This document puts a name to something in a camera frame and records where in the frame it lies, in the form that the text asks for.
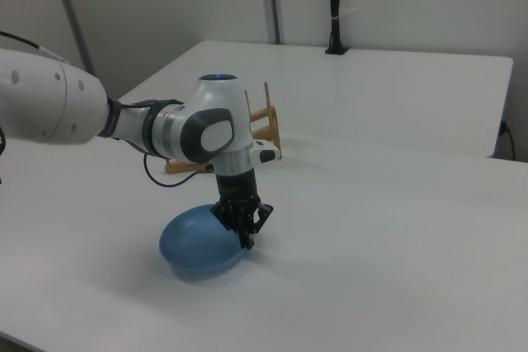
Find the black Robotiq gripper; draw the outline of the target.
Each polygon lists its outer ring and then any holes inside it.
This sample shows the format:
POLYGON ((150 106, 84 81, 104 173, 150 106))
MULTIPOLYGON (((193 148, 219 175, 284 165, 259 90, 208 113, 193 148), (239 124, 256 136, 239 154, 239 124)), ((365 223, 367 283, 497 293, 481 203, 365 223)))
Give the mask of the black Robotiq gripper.
POLYGON ((260 203, 254 170, 236 176, 217 175, 216 181, 219 201, 213 205, 211 213, 224 228, 238 234, 242 249, 251 250, 253 235, 261 231, 274 207, 260 203), (257 221, 253 217, 256 211, 257 221))

